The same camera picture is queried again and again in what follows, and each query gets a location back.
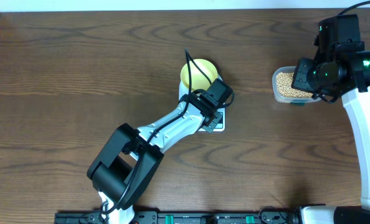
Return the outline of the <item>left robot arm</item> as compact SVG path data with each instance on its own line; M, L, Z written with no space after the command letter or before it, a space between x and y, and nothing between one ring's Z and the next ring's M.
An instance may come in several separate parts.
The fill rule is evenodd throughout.
M102 200L102 220L130 223L135 216L133 204L151 182L165 152L200 129L211 133L222 119L223 106L225 99L215 93L192 92L149 125L133 128L124 123L116 128L87 171Z

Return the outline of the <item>white digital kitchen scale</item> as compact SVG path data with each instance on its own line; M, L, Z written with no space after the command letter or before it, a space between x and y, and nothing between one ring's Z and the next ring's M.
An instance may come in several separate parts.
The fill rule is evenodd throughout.
M183 95L188 94L188 87L180 81L179 83L179 99L183 97ZM217 125L213 129L214 132L222 132L225 130L225 108L219 108L217 110L218 113L222 115L222 118L217 122Z

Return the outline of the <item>clear plastic container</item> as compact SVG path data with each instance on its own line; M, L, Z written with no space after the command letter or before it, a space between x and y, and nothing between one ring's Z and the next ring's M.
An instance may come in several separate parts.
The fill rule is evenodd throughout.
M296 90L291 87L295 66L281 67L272 77L274 98L279 103L305 104L320 101L313 99L311 93Z

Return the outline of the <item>soybeans in container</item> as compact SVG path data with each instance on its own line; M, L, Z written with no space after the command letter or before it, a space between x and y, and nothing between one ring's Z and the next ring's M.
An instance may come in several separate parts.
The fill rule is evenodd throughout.
M288 98L311 98L312 94L292 88L293 73L280 72L277 77L279 94Z

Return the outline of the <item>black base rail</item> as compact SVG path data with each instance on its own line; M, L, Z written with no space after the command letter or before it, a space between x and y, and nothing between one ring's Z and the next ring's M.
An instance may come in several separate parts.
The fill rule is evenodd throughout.
M103 218L100 212L56 213L58 224L115 223L110 215ZM257 213L163 213L154 211L136 212L129 224L301 224L293 213L264 210Z

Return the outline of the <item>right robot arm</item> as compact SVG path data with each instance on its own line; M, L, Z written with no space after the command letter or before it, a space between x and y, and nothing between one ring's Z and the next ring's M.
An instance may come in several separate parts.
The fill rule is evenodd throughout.
M332 104L341 100L353 129L361 173L358 207L307 205L292 223L370 223L370 51L360 38L355 14L337 15L318 24L313 59L301 58L292 88Z

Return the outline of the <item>yellow plastic bowl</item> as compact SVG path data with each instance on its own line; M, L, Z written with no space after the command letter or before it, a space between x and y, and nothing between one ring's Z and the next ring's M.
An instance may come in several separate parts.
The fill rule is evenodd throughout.
M204 59L194 59L196 65L201 69L201 71L192 63L189 62L191 68L191 87L192 91L203 89L207 90L211 83L219 77L216 67L208 60ZM189 72L187 65L184 65L180 72L181 82L179 88L183 93L187 93L189 90Z

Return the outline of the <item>green tape strip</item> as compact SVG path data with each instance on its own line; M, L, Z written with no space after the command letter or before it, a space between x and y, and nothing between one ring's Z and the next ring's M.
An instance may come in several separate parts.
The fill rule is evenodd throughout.
M305 105L305 103L294 103L294 102L292 102L290 104L291 105L296 105L296 106L304 106Z

